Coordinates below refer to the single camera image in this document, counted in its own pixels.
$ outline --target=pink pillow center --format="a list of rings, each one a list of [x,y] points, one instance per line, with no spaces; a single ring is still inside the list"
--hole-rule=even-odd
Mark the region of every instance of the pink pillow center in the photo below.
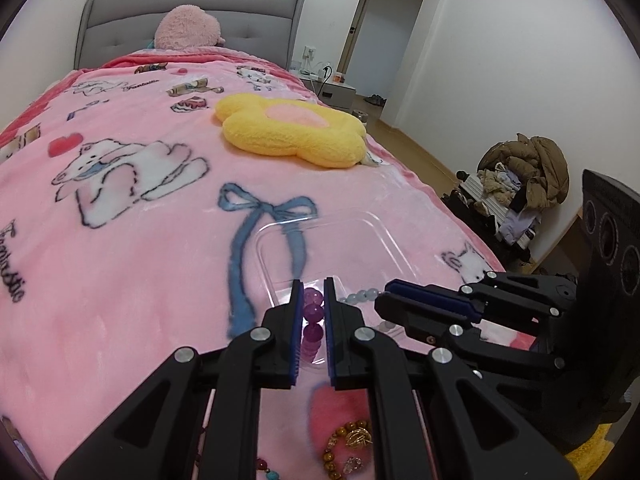
[[[314,126],[315,128],[326,128],[329,126],[328,121],[324,117],[302,106],[290,104],[273,105],[267,108],[264,113],[268,118],[282,121],[283,123]]]

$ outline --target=fluffy pink pillow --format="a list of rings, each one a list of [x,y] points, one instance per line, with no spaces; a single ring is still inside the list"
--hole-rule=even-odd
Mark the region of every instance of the fluffy pink pillow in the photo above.
[[[218,20],[195,5],[181,5],[169,12],[158,25],[154,40],[156,48],[171,50],[223,43]]]

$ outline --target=black cable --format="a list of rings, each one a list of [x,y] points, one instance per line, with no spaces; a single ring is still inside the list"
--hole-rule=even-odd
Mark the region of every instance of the black cable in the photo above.
[[[326,72],[326,69],[329,69],[329,75],[327,77],[324,78],[324,81],[322,82],[322,84],[320,85],[320,89],[318,90],[318,93],[316,94],[316,96],[318,96],[318,98],[320,98],[320,93],[322,92],[322,88],[324,88],[324,83],[326,83],[327,81],[329,81],[329,78],[331,77],[331,75],[334,73],[334,69],[331,68],[331,65],[327,65],[324,67],[324,71]]]

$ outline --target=white wall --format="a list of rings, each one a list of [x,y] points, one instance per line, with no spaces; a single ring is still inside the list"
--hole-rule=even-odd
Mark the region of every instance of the white wall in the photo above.
[[[0,80],[10,91],[0,102],[0,128],[51,82],[73,68],[86,0],[28,0],[0,42]],[[318,61],[337,66],[358,0],[305,0],[294,51],[316,47]]]
[[[534,258],[580,207],[584,168],[640,189],[640,60],[603,0],[433,0],[418,20],[423,48],[382,118],[453,171],[516,132],[555,140],[571,188]]]
[[[359,95],[389,95],[421,5],[422,0],[369,0],[346,72]]]

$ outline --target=yellow flower-shaped cushion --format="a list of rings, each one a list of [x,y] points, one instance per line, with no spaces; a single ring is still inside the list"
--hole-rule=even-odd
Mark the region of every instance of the yellow flower-shaped cushion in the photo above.
[[[366,152],[366,130],[355,117],[289,99],[235,94],[216,105],[225,139],[259,155],[297,155],[324,168],[350,168]]]

